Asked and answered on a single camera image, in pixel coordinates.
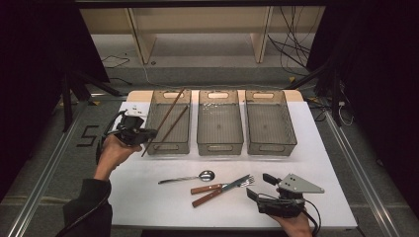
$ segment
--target metal fork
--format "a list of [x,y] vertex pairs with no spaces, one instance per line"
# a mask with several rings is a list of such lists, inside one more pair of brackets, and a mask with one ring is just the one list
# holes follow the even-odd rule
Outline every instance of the metal fork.
[[[241,184],[237,185],[237,188],[243,188],[252,185],[255,183],[255,178],[253,176],[249,177],[247,180],[243,181]],[[191,189],[191,195],[213,191],[216,189],[222,189],[223,187],[227,186],[228,184],[218,184],[218,185],[210,185],[210,186],[204,186],[204,187],[198,187]]]
[[245,180],[243,183],[238,185],[239,188],[251,186],[253,183],[255,183],[255,178],[253,176],[249,177],[249,179]]

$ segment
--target white table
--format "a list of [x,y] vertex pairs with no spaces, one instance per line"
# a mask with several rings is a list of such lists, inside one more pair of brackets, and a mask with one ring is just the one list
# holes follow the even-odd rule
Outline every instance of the white table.
[[[278,178],[296,174],[325,190],[324,194],[304,194],[321,214],[324,229],[353,229],[357,223],[346,201],[316,125],[305,102],[289,102],[289,110],[298,145],[290,157],[251,156],[245,142],[240,156],[200,156],[197,146],[198,91],[192,96],[191,152],[188,155],[152,157],[135,153],[111,176],[113,191],[110,204],[114,209],[114,225],[139,228],[169,229],[253,229],[280,228],[266,214],[258,212],[256,203],[247,197],[246,189],[233,189],[197,208],[191,202],[203,195],[192,196],[191,188],[209,184],[229,183],[244,175],[256,178],[250,187],[256,193],[277,197],[276,187],[265,183],[262,174]],[[239,93],[242,121],[243,93]],[[149,103],[124,102],[121,110],[136,106],[148,112]],[[161,180],[197,176],[202,170],[213,170],[215,179],[205,183],[191,180],[158,185]],[[317,214],[310,204],[308,213]]]

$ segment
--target spoon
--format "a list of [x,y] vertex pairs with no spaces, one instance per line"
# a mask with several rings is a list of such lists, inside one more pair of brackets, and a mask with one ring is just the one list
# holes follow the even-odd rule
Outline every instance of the spoon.
[[176,181],[185,181],[185,180],[194,180],[194,179],[201,179],[202,181],[208,182],[213,180],[215,178],[215,173],[213,171],[205,170],[202,171],[199,175],[194,177],[184,177],[184,178],[178,178],[178,179],[172,179],[172,180],[164,180],[160,181],[158,184],[165,184],[170,182],[176,182]]

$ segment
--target translucent storage bin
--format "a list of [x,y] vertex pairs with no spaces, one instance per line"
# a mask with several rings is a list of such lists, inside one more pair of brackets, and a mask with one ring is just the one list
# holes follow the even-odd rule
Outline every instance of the translucent storage bin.
[[290,156],[296,146],[284,91],[246,91],[250,155]]
[[[180,91],[154,91],[145,128],[157,129]],[[184,90],[157,137],[147,150],[149,155],[189,154],[191,124],[191,90]]]
[[237,91],[200,91],[197,134],[200,155],[240,155],[243,140]]

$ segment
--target person's hand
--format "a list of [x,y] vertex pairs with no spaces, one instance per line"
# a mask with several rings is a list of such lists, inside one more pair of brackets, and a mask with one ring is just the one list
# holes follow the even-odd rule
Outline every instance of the person's hand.
[[293,218],[282,218],[274,215],[270,216],[280,223],[290,237],[312,236],[308,218],[304,213],[300,213],[299,216]]
[[141,146],[126,146],[116,136],[109,135],[104,142],[93,179],[108,181],[113,170],[122,164],[133,152],[140,151]]

